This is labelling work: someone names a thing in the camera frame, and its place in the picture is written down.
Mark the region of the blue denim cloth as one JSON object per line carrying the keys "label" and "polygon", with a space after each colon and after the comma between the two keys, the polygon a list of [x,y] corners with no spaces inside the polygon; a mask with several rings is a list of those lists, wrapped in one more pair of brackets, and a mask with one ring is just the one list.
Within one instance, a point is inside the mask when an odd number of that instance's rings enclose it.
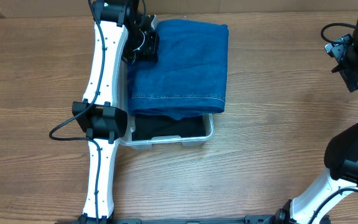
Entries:
{"label": "blue denim cloth", "polygon": [[179,120],[223,113],[228,26],[173,19],[160,22],[157,34],[157,62],[128,69],[130,114]]}

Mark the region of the black cloth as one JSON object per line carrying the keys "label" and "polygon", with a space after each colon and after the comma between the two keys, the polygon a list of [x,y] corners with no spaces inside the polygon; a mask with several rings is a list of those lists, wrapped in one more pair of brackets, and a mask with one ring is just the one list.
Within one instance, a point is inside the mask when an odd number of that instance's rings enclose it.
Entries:
{"label": "black cloth", "polygon": [[135,117],[133,141],[151,140],[154,137],[180,136],[181,138],[206,136],[206,128],[202,116],[175,120],[168,116]]}

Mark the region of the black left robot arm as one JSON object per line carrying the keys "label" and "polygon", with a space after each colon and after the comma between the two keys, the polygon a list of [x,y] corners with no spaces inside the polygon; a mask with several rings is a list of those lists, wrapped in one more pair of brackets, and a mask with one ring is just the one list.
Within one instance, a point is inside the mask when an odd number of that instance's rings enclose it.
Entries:
{"label": "black left robot arm", "polygon": [[139,1],[95,1],[94,55],[91,74],[72,113],[89,146],[88,193],[77,223],[112,223],[112,186],[117,148],[125,135],[128,114],[121,95],[126,65],[156,63],[157,16],[139,12]]}

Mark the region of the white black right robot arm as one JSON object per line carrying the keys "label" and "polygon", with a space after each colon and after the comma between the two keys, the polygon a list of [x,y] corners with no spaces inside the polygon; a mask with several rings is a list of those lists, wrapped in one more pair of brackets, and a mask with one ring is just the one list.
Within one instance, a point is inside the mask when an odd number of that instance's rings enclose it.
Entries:
{"label": "white black right robot arm", "polygon": [[[339,73],[350,92],[358,90],[358,18],[344,24],[352,34],[326,39],[326,53],[336,59]],[[330,223],[328,212],[353,192],[358,193],[358,119],[328,143],[322,174],[298,197],[289,200],[264,223]]]}

